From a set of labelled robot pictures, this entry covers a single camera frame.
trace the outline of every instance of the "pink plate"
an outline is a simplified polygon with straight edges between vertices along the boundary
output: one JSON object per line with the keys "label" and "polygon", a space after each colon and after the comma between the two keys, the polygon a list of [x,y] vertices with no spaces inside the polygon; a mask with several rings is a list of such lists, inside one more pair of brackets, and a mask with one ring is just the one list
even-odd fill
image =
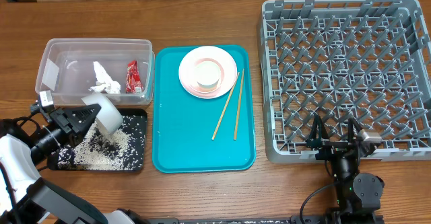
{"label": "pink plate", "polygon": [[[204,60],[216,63],[221,73],[216,89],[208,92],[199,87],[194,76],[195,66]],[[213,99],[224,95],[232,88],[236,79],[236,70],[235,60],[228,52],[216,46],[201,46],[186,54],[181,61],[178,75],[181,85],[190,94],[198,98]]]}

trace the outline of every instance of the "gray dish rack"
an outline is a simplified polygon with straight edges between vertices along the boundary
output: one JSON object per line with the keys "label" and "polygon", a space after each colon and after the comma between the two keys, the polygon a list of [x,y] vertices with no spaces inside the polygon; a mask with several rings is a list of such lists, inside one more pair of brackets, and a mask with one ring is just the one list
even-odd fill
{"label": "gray dish rack", "polygon": [[430,37],[417,0],[270,0],[258,28],[267,158],[313,162],[313,114],[380,133],[368,158],[431,159]]}

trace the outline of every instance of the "wooden chopstick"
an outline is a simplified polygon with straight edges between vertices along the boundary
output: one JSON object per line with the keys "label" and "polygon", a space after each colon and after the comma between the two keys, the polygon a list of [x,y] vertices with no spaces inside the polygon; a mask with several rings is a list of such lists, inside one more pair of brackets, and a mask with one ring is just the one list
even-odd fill
{"label": "wooden chopstick", "polygon": [[236,133],[238,133],[238,122],[240,120],[240,109],[241,109],[241,96],[242,96],[242,84],[244,83],[244,69],[242,69],[240,96],[238,98],[238,109],[236,109],[236,122],[235,122],[235,133],[234,140],[236,141]]}
{"label": "wooden chopstick", "polygon": [[213,138],[212,138],[212,140],[214,140],[214,139],[215,139],[216,134],[217,134],[217,132],[218,132],[218,128],[220,127],[220,123],[222,123],[222,119],[223,119],[223,116],[224,116],[224,112],[226,111],[226,108],[228,107],[229,100],[230,100],[230,96],[232,96],[232,92],[233,92],[233,91],[234,91],[234,89],[235,89],[235,85],[236,85],[236,82],[238,81],[238,76],[239,76],[239,75],[240,75],[240,72],[238,72],[238,73],[236,74],[236,79],[235,79],[234,86],[232,86],[232,89],[230,89],[230,93],[229,93],[229,96],[228,96],[228,100],[226,100],[226,103],[224,104],[224,108],[223,108],[223,111],[222,111],[222,115],[220,116],[220,119],[218,119],[217,127],[215,128],[215,131],[214,131],[214,134],[213,134]]}

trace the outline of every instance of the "wooden table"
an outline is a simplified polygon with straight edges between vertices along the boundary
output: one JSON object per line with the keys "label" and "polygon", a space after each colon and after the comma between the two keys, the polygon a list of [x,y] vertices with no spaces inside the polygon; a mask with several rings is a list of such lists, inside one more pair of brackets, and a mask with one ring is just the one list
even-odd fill
{"label": "wooden table", "polygon": [[[323,164],[273,164],[265,155],[257,22],[265,0],[148,0],[0,5],[0,117],[27,116],[51,38],[145,38],[154,52],[168,46],[239,44],[248,51],[253,81],[257,158],[243,172],[163,174],[152,163],[153,106],[141,172],[52,172],[42,176],[90,201],[102,212],[118,207],[143,217],[179,219],[289,217],[331,180]],[[419,0],[431,21],[431,0]],[[429,161],[363,161],[362,172],[386,182],[378,214],[387,223],[431,222]],[[335,193],[314,197],[306,214],[335,206]]]}

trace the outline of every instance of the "red snack packet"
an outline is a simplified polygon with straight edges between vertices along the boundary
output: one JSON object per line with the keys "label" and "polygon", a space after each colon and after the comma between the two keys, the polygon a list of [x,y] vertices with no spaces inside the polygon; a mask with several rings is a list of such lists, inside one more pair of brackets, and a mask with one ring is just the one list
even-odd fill
{"label": "red snack packet", "polygon": [[127,65],[126,93],[142,93],[141,78],[139,78],[136,60]]}

